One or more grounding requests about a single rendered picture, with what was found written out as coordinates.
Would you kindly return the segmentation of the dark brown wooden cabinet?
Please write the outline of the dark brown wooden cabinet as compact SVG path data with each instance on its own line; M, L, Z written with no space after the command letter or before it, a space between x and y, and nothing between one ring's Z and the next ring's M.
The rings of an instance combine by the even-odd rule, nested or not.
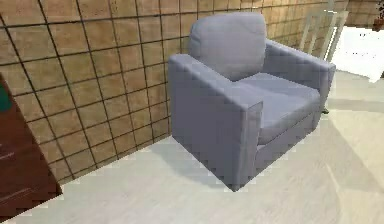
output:
M0 222L62 194L35 137L0 73L12 107L0 112Z

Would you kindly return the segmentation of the green object on cabinet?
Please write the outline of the green object on cabinet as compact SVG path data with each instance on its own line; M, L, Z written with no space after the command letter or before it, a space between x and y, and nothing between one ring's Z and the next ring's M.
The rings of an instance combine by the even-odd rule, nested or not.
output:
M0 112L5 112L12 107L11 99L5 87L0 84Z

